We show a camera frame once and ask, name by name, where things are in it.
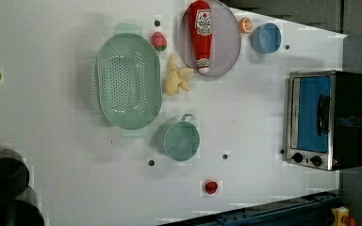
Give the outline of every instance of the small red cap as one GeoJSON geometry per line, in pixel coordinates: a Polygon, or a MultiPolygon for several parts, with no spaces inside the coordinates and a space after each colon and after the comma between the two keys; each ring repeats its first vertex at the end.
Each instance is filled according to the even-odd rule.
{"type": "Polygon", "coordinates": [[[212,195],[212,194],[216,193],[217,187],[219,187],[219,186],[214,181],[211,181],[211,182],[207,183],[205,185],[205,189],[206,189],[207,194],[212,195]]]}

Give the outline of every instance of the round plate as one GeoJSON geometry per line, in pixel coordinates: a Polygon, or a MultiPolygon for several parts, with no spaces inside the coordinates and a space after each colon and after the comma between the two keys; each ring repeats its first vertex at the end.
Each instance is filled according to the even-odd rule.
{"type": "MultiPolygon", "coordinates": [[[[210,71],[204,75],[227,73],[237,62],[240,52],[240,32],[234,13],[222,2],[206,0],[211,8],[213,39],[211,42],[210,71]]],[[[188,10],[184,13],[178,32],[178,45],[186,64],[198,71],[189,33],[188,10]]]]}

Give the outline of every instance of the black toaster oven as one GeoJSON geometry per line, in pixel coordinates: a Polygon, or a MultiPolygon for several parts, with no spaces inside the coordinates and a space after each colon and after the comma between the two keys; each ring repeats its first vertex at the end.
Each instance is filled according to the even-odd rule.
{"type": "Polygon", "coordinates": [[[362,166],[362,74],[291,73],[287,162],[320,170],[362,166]]]}

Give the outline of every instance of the blue bowl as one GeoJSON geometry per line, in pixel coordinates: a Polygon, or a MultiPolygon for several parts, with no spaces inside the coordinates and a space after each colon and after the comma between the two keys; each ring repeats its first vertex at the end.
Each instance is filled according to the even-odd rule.
{"type": "Polygon", "coordinates": [[[266,23],[252,33],[252,46],[260,54],[271,54],[281,46],[281,32],[277,25],[266,23]]]}

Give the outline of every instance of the oven knob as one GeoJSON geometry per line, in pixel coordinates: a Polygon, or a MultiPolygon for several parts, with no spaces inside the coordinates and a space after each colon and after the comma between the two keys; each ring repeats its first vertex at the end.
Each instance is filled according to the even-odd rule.
{"type": "Polygon", "coordinates": [[[322,164],[322,160],[318,156],[314,156],[314,157],[310,158],[310,162],[313,163],[313,165],[316,167],[319,167],[322,164]]]}
{"type": "Polygon", "coordinates": [[[304,156],[301,153],[296,153],[292,156],[292,159],[295,160],[295,162],[300,163],[304,160],[304,156]]]}

